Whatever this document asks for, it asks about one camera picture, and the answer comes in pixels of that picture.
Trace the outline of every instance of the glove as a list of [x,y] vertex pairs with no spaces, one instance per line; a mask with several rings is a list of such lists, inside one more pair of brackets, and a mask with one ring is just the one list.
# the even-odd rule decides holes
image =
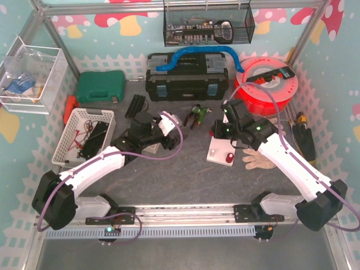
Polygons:
[[[277,118],[269,119],[269,121],[273,124],[277,123]],[[253,149],[244,149],[243,152],[249,156],[244,156],[242,158],[243,162],[246,162],[245,168],[247,170],[252,170],[255,168],[261,168],[261,169],[272,169],[275,168],[276,165],[272,163],[267,157],[260,154],[259,151],[255,151]]]
[[305,160],[311,165],[315,164],[315,145],[311,129],[306,128],[304,124],[292,126],[294,141]]

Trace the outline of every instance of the green case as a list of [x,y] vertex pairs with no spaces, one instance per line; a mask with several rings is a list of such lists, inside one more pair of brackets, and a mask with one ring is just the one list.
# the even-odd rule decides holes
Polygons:
[[125,75],[121,70],[105,72],[83,72],[76,89],[76,99],[80,103],[95,101],[119,101],[124,98]]

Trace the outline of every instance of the robotic arm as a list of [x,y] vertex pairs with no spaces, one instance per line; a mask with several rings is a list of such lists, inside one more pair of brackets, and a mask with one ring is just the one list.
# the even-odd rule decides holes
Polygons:
[[147,146],[161,143],[164,149],[176,148],[181,139],[179,135],[174,138],[169,136],[169,132],[175,128],[170,118],[175,123],[180,123],[177,116],[165,111],[160,118],[153,118],[147,112],[139,112],[132,120],[130,128],[113,140],[100,154],[60,174],[55,174],[53,171],[44,174],[35,193],[32,207],[41,214],[54,189],[60,182],[69,178],[66,184],[58,189],[44,215],[45,221],[54,230],[65,227],[74,218],[104,217],[114,214],[114,211],[116,213],[117,209],[112,209],[114,202],[106,195],[96,197],[79,197],[79,195],[103,176],[133,161],[137,157],[136,154],[141,154]]
[[259,151],[274,162],[301,193],[301,196],[287,196],[265,192],[256,198],[260,201],[257,211],[268,215],[279,214],[299,218],[306,227],[318,231],[342,209],[343,203],[320,184],[322,181],[345,198],[347,186],[342,180],[333,182],[321,174],[284,139],[285,147],[278,135],[278,129],[266,118],[255,121],[244,102],[232,100],[221,108],[228,123],[222,120],[215,121],[214,138],[228,139],[231,143],[239,140],[243,145]]

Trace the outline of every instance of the mesh tray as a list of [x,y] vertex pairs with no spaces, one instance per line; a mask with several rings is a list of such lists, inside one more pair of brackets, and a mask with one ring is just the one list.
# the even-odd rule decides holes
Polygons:
[[51,160],[53,164],[73,168],[85,162],[84,158],[77,158],[78,149],[72,148],[68,151],[68,148],[74,140],[76,130],[82,132],[84,124],[87,120],[102,121],[109,124],[109,128],[106,132],[106,137],[100,151],[110,145],[116,123],[114,112],[107,110],[76,108],[71,112],[69,121],[66,124],[64,132],[62,133],[60,141],[56,147],[54,156]]
[[165,46],[204,46],[251,43],[255,30],[249,3],[178,4],[164,0]]

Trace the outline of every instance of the black glove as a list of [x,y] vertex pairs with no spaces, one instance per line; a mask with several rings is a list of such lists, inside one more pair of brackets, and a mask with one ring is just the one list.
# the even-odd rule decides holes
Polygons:
[[311,129],[305,128],[304,124],[292,126],[292,133],[301,155],[307,162],[315,164],[315,145]]

